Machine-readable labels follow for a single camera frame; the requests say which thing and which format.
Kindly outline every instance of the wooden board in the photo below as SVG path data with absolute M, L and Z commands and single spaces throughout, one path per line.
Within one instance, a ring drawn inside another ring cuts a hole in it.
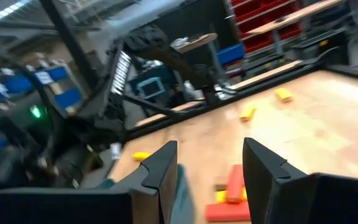
M 286 88 L 294 101 L 277 102 L 274 89 Z M 214 203 L 214 182 L 242 162 L 244 137 L 252 137 L 306 173 L 358 177 L 358 80 L 314 72 L 274 89 L 202 114 L 129 142 L 111 177 L 121 180 L 139 165 L 131 155 L 154 152 L 178 141 L 178 162 L 186 167 L 197 224 L 206 223 L 204 207 Z M 241 108 L 255 103 L 249 123 Z
M 253 30 L 248 31 L 248 34 L 264 34 L 268 31 L 281 28 L 283 26 L 287 26 L 289 24 L 298 22 L 299 20 L 303 19 L 304 17 L 310 16 L 314 13 L 321 12 L 329 7 L 334 6 L 335 4 L 338 4 L 340 2 L 343 2 L 344 0 L 325 0 L 320 1 L 317 3 L 314 3 L 308 7 L 304 7 L 303 9 L 300 9 L 296 12 L 293 12 L 287 16 L 285 16 L 284 21 L 281 22 L 269 22 L 265 25 L 262 25 L 258 28 L 255 28 Z
M 243 87 L 243 86 L 245 86 L 245 85 L 248 85 L 248 84 L 250 84 L 250 83 L 252 83 L 252 82 L 255 82 L 255 81 L 257 81 L 257 80 L 260 80 L 260 79 L 262 79 L 262 78 L 266 78 L 266 77 L 269 77 L 269 76 L 271 76 L 271 75 L 274 75 L 274 74 L 276 74 L 276 73 L 278 73 L 278 72 L 282 72 L 282 71 L 284 71 L 284 70 L 286 70 L 286 69 L 292 68 L 292 67 L 298 65 L 300 62 L 301 62 L 301 60 L 297 60 L 297 61 L 288 63 L 288 64 L 286 64 L 286 65 L 283 65 L 283 66 L 278 67 L 278 68 L 276 68 L 276 69 L 273 69 L 273 70 L 271 70 L 271 71 L 265 72 L 265 73 L 263 73 L 263 74 L 261 74 L 261 75 L 258 75 L 258 76 L 256 76 L 256 77 L 252 77 L 252 78 L 247 79 L 247 80 L 245 80 L 245 81 L 243 81 L 243 82 L 237 83 L 237 84 L 233 85 L 232 87 L 233 87 L 233 88 Z M 188 103 L 185 103 L 184 105 L 177 106 L 177 107 L 173 108 L 172 110 L 174 110 L 174 111 L 185 110 L 185 109 L 190 108 L 190 107 L 192 107 L 192 106 L 195 106 L 195 105 L 197 105 L 197 104 L 199 104 L 199 103 L 200 103 L 200 102 L 197 102 L 197 101 L 188 102 Z M 156 115 L 154 115 L 154 116 L 151 116 L 151 117 L 149 117 L 149 118 L 146 118 L 146 119 L 143 119 L 143 120 L 137 122 L 137 123 L 136 123 L 136 126 L 141 126 L 141 125 L 143 125 L 143 124 L 147 124 L 147 123 L 149 123 L 149 122 L 155 121 L 156 119 L 160 119 L 160 118 L 163 118 L 163 117 L 165 117 L 164 114 L 156 114 Z
M 177 51 L 179 51 L 179 53 L 185 53 L 187 51 L 191 51 L 193 49 L 196 49 L 197 47 L 200 47 L 204 44 L 207 44 L 208 42 L 211 42 L 213 40 L 215 40 L 218 37 L 217 34 L 205 34 L 202 35 L 201 37 L 199 37 L 196 40 L 191 41 L 190 43 L 187 43 L 179 48 L 177 48 Z

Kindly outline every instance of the orange block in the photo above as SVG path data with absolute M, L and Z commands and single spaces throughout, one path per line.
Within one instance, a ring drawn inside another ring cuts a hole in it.
M 248 202 L 207 205 L 205 209 L 205 219 L 209 222 L 250 221 L 251 215 Z
M 233 165 L 226 187 L 226 202 L 239 203 L 242 201 L 244 192 L 244 176 L 242 174 L 242 164 Z

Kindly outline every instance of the yellow foam piece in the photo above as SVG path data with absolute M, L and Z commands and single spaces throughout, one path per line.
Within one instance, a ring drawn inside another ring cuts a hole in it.
M 250 121 L 252 117 L 254 116 L 254 112 L 256 110 L 255 105 L 248 105 L 246 106 L 242 111 L 240 115 L 241 121 Z
M 217 203 L 226 203 L 226 191 L 225 190 L 221 190 L 215 193 L 215 199 Z M 244 188 L 244 191 L 242 193 L 242 198 L 241 200 L 248 200 L 247 198 L 247 191 Z
M 147 157 L 149 157 L 152 153 L 150 152 L 135 152 L 132 155 L 132 158 L 134 158 L 135 161 L 143 161 Z
M 282 103 L 287 103 L 293 99 L 292 94 L 287 89 L 279 88 L 275 90 L 275 93 Z

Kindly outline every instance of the green led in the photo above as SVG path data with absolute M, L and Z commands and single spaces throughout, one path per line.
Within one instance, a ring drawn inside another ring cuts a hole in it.
M 38 108 L 37 106 L 33 106 L 30 109 L 31 113 L 36 117 L 36 118 L 40 118 L 41 117 L 41 110 L 40 108 Z

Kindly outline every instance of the red foam block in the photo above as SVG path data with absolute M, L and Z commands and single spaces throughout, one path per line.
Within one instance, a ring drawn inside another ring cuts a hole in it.
M 241 202 L 244 184 L 244 176 L 242 174 L 242 164 L 233 165 L 226 187 L 226 202 Z
M 209 222 L 250 221 L 251 215 L 249 213 L 248 202 L 207 205 L 205 219 Z

